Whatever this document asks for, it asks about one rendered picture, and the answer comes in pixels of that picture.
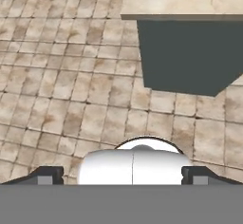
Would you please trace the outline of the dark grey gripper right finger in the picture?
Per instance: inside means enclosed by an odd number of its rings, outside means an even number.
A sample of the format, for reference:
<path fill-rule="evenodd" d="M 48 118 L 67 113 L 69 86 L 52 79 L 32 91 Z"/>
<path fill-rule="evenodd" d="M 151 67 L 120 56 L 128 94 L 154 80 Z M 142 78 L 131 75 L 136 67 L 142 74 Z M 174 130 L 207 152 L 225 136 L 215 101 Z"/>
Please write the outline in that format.
<path fill-rule="evenodd" d="M 183 166 L 181 173 L 182 185 L 242 185 L 242 182 L 217 175 L 206 166 Z"/>

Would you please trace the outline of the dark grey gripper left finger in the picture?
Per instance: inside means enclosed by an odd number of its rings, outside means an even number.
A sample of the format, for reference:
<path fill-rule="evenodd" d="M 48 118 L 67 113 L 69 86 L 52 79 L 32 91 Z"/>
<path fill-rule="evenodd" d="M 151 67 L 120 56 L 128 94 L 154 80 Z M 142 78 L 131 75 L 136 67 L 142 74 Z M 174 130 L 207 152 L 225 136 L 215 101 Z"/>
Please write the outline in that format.
<path fill-rule="evenodd" d="M 5 185 L 26 184 L 26 185 L 63 185 L 63 166 L 40 166 L 24 177 L 18 177 L 5 182 Z"/>

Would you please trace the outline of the white round black-rimmed object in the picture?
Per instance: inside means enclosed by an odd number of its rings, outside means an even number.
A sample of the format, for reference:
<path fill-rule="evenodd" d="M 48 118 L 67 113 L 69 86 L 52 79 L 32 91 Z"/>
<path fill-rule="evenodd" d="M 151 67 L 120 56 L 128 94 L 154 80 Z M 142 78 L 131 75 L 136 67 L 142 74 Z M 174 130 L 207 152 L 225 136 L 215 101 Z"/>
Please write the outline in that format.
<path fill-rule="evenodd" d="M 79 168 L 79 185 L 180 185 L 190 159 L 172 142 L 140 136 L 114 149 L 88 153 Z"/>

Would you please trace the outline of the dark grey kitchen island cupboard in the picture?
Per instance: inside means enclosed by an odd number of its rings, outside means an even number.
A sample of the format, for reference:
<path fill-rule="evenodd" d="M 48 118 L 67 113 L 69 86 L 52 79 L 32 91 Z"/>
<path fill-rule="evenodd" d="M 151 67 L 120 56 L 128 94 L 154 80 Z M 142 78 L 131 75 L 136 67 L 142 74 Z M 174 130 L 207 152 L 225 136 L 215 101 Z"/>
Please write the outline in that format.
<path fill-rule="evenodd" d="M 243 75 L 243 22 L 137 22 L 143 83 L 216 96 Z"/>

